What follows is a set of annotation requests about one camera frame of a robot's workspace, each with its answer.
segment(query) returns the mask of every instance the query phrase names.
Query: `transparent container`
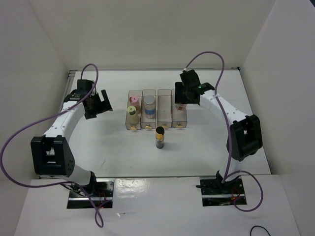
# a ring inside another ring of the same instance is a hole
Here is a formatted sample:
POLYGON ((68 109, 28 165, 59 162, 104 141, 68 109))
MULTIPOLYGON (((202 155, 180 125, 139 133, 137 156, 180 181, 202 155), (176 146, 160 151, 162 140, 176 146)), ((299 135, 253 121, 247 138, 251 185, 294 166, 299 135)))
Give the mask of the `transparent container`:
POLYGON ((156 128, 156 90, 142 90, 141 103, 141 128, 155 129, 156 128))
POLYGON ((141 129, 141 125, 140 125, 140 117, 141 117, 141 99, 142 99, 142 91, 129 91, 128 94, 128 102, 127 102, 127 112, 126 112, 126 128, 128 130, 139 130, 141 129), (139 103, 139 107, 138 110, 140 109, 140 113, 137 112, 137 103, 136 98, 138 98, 138 103, 139 103), (130 113, 128 111, 131 111, 130 107, 135 107, 136 109, 136 116, 132 113, 132 115, 130 115, 130 113))
POLYGON ((157 91, 157 126, 172 127, 172 94, 170 89, 157 91))
POLYGON ((178 110, 177 107, 175 104, 175 89, 172 89, 172 127, 185 128, 187 126, 186 107, 182 107, 181 110, 178 110))

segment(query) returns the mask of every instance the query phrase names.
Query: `purple cable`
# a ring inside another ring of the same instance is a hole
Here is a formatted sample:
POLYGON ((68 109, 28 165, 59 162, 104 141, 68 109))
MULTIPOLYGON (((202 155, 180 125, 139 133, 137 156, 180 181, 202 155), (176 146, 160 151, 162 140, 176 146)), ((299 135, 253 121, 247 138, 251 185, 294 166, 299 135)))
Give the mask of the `purple cable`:
MULTIPOLYGON (((219 85, 219 82, 222 78, 222 75, 223 75, 223 71, 224 71, 224 67, 225 67, 225 63, 224 63, 224 59, 223 57, 219 54, 219 53, 216 53, 216 52, 212 52, 212 51, 205 51, 205 52, 202 52, 202 53, 199 53, 197 54, 193 59, 190 60, 190 62, 187 64, 187 66, 185 67, 185 69, 188 68, 188 66, 190 66, 190 64, 197 58, 199 57, 200 55, 202 54, 206 54, 206 53, 210 53, 210 54, 214 54, 214 55, 217 55, 221 61, 222 61, 222 69, 221 69, 221 73, 219 75, 219 78, 217 80, 217 83, 216 83, 216 86, 215 86, 215 95, 217 95, 218 93, 218 85, 219 85)), ((227 137, 228 137, 228 160, 227 160, 227 165, 226 165, 226 169, 225 169, 225 173, 224 173, 224 177, 223 177, 223 180, 222 180, 222 183, 225 183, 225 180, 227 179, 227 174, 228 174, 228 170, 230 169, 230 165, 231 165, 231 160, 232 160, 232 137, 231 137, 231 131, 230 131, 230 124, 228 122, 228 118, 227 118, 227 115, 226 115, 226 112, 225 112, 225 109, 222 105, 222 103, 220 102, 220 99, 218 96, 216 96, 216 99, 217 99, 217 102, 222 110, 222 113, 223 113, 223 117, 224 117, 224 120, 225 120, 225 124, 226 124, 226 127, 227 127, 227 137)))
MULTIPOLYGON (((220 80, 221 80, 221 78, 222 78, 222 74, 223 74, 224 66, 225 66, 225 64, 224 64, 224 59, 223 59, 223 57, 222 57, 219 53, 212 52, 212 51, 205 51, 205 52, 199 53, 199 54, 197 54, 193 59, 190 60, 190 62, 186 65, 186 67, 185 67, 184 70, 186 70, 186 69, 188 68, 188 66, 190 66, 190 64, 191 64, 197 57, 199 57, 199 56, 202 55, 202 54, 206 54, 206 53, 217 55, 217 56, 221 59, 221 61, 222 61, 221 73, 220 73, 220 75, 219 75, 219 78, 218 78, 217 83, 216 83, 216 86, 215 86, 215 95, 217 95, 218 85, 219 85, 219 82, 220 82, 220 80)), ((234 174, 237 174, 237 173, 246 173, 246 174, 250 175, 251 177, 253 177, 253 179, 257 182, 257 184, 258 184, 258 186, 259 186, 259 189, 260 189, 260 192, 261 192, 261 198, 260 198, 260 202, 258 203, 258 205, 255 206, 255 207, 252 208, 252 209, 244 210, 244 209, 240 209, 238 206, 236 206, 236 201, 237 201, 237 199, 233 202, 233 204, 234 204, 234 206, 235 206, 238 210, 240 210, 240 211, 243 211, 243 212, 254 211, 254 210, 256 210, 257 208, 260 207, 260 205, 262 204, 262 200, 263 200, 263 198, 264 198, 264 193, 263 193, 263 191, 262 191, 261 184, 260 184, 259 181, 256 179, 256 177, 255 177, 253 174, 249 173, 248 171, 235 171, 235 172, 230 173, 230 174, 228 175, 228 171, 229 171, 229 169, 230 169, 231 159, 232 159, 232 137, 231 137, 231 131, 230 131, 230 124, 229 124, 229 122, 228 122, 228 118, 227 118, 225 109, 224 109, 223 105, 221 104, 219 97, 216 96, 216 99, 217 99, 217 101, 218 101, 218 104, 219 104, 219 106, 220 106, 220 108, 221 108, 221 110, 222 110, 223 116, 224 116, 225 124, 226 124, 226 127, 227 127, 227 133, 228 133, 228 143, 229 143, 229 145, 228 145, 228 146, 229 146, 229 147, 228 147, 228 161, 227 161, 227 165, 226 165, 226 169, 225 169, 225 173, 224 173, 224 177, 223 177, 222 183, 225 183, 225 180, 226 180, 227 178, 229 178, 230 176, 232 176, 232 175, 234 175, 234 174)))
MULTIPOLYGON (((85 96, 84 96, 81 100, 79 100, 76 104, 74 104, 73 106, 69 107, 68 110, 65 110, 65 111, 63 111, 63 112, 59 112, 58 114, 52 115, 52 116, 47 117, 47 118, 40 119, 40 120, 35 121, 35 122, 31 123, 31 124, 28 124, 28 125, 24 126, 23 128, 19 129, 18 131, 16 131, 14 134, 12 134, 12 135, 8 138, 7 141, 5 141, 5 143, 4 143, 4 145, 3 145, 2 149, 1 149, 1 152, 0 152, 0 168, 1 168, 2 172, 4 173, 4 175, 5 175, 10 181, 12 181, 13 183, 15 183, 15 184, 17 184, 17 185, 19 185, 19 186, 26 187, 26 188, 43 188, 43 187, 55 186, 55 185, 65 184, 65 183, 73 183, 73 182, 71 182, 71 181, 63 181, 63 182, 50 183, 50 184, 44 184, 44 185, 29 185, 29 184, 20 183, 20 182, 16 181, 14 178, 12 178, 12 177, 9 175, 9 173, 5 170, 4 165, 3 165, 3 153, 4 153, 5 148, 8 146, 9 142, 10 142, 16 135, 18 135, 19 133, 21 133, 23 130, 25 130, 25 129, 27 129, 27 128, 30 128, 30 127, 32 127, 33 125, 39 124, 39 123, 41 123, 41 122, 44 122, 44 121, 46 121, 46 120, 49 120, 49 119, 52 119, 52 118, 56 118, 56 117, 58 117, 58 116, 61 116, 61 115, 65 114, 66 112, 72 110, 73 108, 75 108, 76 106, 78 106, 80 103, 82 103, 83 101, 85 101, 85 99, 87 99, 87 98, 91 95, 91 93, 92 93, 93 90, 95 89, 96 84, 97 84, 97 81, 98 81, 98 68, 97 68, 97 66, 96 66, 95 64, 93 64, 93 63, 87 64, 86 66, 84 66, 84 68, 82 69, 82 72, 81 72, 81 78, 80 78, 80 79, 83 78, 83 72, 84 72, 85 69, 86 69, 88 66, 90 66, 90 65, 95 68, 95 71, 96 71, 96 79, 95 79, 95 82, 94 82, 94 84, 93 84, 91 90, 88 92, 87 95, 85 95, 85 96)), ((102 218, 101 214, 99 213, 97 207, 95 206, 93 200, 91 199, 91 197, 89 196, 89 194, 85 191, 85 189, 84 189, 82 186, 80 186, 80 185, 77 184, 77 183, 74 183, 74 184, 75 184, 77 187, 79 187, 79 188, 82 190, 82 192, 84 192, 84 194, 88 197, 89 201, 91 202, 91 205, 92 205, 93 208, 95 209, 95 214, 98 214, 99 217, 100 217, 101 225, 98 223, 98 221, 97 221, 96 218, 95 218, 95 222, 96 222, 96 224, 97 224, 100 228, 103 228, 103 226, 104 226, 103 218, 102 218)))

